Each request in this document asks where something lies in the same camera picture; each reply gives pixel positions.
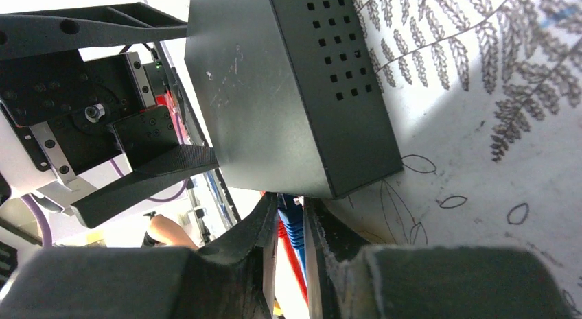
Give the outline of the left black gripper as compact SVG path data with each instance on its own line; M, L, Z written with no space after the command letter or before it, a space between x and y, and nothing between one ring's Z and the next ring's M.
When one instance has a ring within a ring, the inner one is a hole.
M1 112L32 167L78 175L120 154L138 167L71 204L81 225L219 165L212 147L178 145L150 84L153 64L131 51L86 61L68 50L186 34L187 22L142 2L1 15Z

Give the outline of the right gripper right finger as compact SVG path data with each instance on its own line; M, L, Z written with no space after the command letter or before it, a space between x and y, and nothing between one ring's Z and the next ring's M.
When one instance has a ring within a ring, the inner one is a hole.
M517 248L372 244L304 203L311 318L572 318L546 266Z

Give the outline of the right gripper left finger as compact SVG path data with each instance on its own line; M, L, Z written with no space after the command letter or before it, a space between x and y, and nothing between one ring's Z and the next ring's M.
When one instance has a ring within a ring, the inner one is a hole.
M2 318L270 318L277 196L197 251L53 247L1 291Z

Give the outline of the black network switch box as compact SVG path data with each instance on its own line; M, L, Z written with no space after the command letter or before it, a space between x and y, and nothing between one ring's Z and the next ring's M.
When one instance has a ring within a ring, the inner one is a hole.
M185 64L230 187L336 199L403 169L353 0L190 0Z

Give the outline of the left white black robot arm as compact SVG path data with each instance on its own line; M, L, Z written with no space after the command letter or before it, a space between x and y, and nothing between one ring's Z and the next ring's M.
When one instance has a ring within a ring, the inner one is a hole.
M218 167L178 139L181 82L161 51L187 24L145 3L1 15L1 201L95 228Z

